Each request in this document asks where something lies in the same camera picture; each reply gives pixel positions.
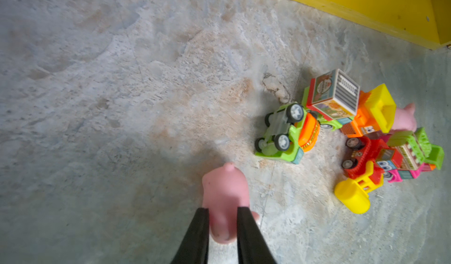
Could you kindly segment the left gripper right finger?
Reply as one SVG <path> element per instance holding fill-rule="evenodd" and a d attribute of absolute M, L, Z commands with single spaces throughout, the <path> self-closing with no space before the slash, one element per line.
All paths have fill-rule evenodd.
<path fill-rule="evenodd" d="M 239 264 L 276 264 L 248 207 L 237 208 L 237 250 Z"/>

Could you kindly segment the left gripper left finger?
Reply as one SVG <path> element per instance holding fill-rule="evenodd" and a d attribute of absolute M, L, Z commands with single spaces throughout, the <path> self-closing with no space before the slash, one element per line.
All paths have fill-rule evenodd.
<path fill-rule="evenodd" d="M 207 264 L 210 219 L 207 208 L 197 208 L 171 264 Z"/>

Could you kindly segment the pink toy pig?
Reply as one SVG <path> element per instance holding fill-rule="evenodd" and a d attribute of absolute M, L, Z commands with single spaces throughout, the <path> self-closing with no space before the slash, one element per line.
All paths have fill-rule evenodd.
<path fill-rule="evenodd" d="M 391 127 L 391 132 L 394 131 L 416 131 L 417 121 L 415 118 L 415 103 L 409 103 L 404 108 L 396 108 L 395 118 Z"/>
<path fill-rule="evenodd" d="M 237 239 L 237 208 L 250 207 L 249 184 L 234 163 L 206 173 L 202 178 L 202 207 L 209 210 L 210 235 L 219 244 Z"/>

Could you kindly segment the green orange tractor toy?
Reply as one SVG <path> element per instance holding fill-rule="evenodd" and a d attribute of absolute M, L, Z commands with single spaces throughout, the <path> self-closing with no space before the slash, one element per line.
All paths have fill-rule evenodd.
<path fill-rule="evenodd" d="M 254 143 L 256 156 L 295 165 L 313 149 L 321 130 L 316 114 L 297 102 L 280 106 L 264 121 L 265 134 Z"/>

